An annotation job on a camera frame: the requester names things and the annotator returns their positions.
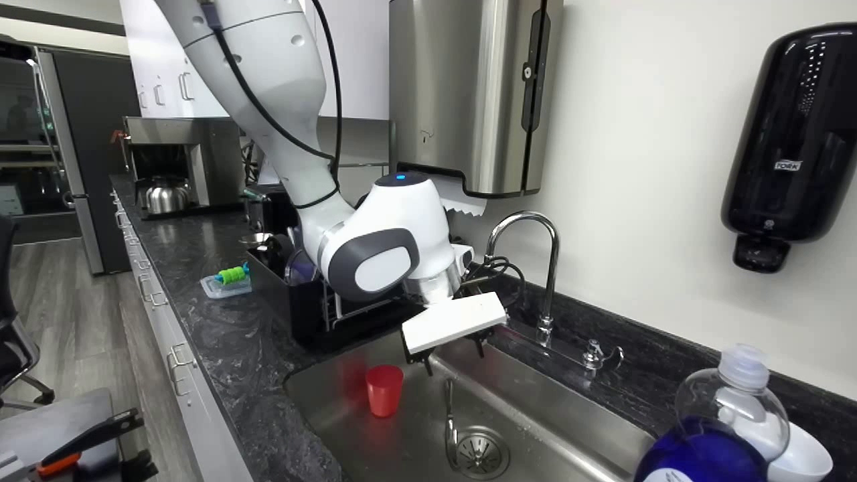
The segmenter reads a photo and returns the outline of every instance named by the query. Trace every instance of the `bottle cap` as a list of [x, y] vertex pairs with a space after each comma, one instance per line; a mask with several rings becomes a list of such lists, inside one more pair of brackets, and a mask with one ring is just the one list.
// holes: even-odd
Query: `bottle cap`
[[753, 346], [729, 346], [721, 355], [719, 373], [729, 386], [741, 390], [760, 390], [771, 377], [767, 355]]

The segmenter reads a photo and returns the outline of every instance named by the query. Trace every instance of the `orange object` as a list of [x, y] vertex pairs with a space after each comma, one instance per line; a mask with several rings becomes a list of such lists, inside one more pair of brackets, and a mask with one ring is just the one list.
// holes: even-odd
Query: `orange object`
[[60, 458], [56, 464], [48, 464], [48, 466], [41, 464], [41, 466], [36, 466], [36, 473], [37, 473], [41, 478], [53, 478], [53, 476], [62, 476], [62, 473], [77, 468], [77, 461], [81, 461], [81, 453], [70, 453], [70, 454]]
[[394, 417], [401, 401], [404, 374], [394, 363], [368, 370], [368, 399], [376, 417]]

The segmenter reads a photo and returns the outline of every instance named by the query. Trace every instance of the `sink drain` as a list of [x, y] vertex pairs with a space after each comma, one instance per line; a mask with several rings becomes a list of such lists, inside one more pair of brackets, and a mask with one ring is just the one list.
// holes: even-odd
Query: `sink drain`
[[510, 468], [510, 444], [487, 425], [469, 425], [456, 444], [459, 468], [476, 478], [500, 476]]

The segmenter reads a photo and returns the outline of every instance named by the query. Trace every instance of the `dish soap bottle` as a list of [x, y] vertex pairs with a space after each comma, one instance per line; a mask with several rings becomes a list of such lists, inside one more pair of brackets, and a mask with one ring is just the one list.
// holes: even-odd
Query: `dish soap bottle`
[[674, 429], [648, 449], [637, 482], [767, 482], [787, 446], [781, 401], [760, 350], [731, 346], [674, 390]]

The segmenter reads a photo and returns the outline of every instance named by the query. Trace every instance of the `blue liquid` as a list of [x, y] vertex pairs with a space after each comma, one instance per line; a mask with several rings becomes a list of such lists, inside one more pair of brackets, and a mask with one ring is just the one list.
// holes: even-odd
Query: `blue liquid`
[[693, 435], [673, 429], [646, 453], [635, 482], [657, 468], [674, 468], [693, 482], [767, 482], [769, 473], [769, 464], [753, 444], [716, 429]]

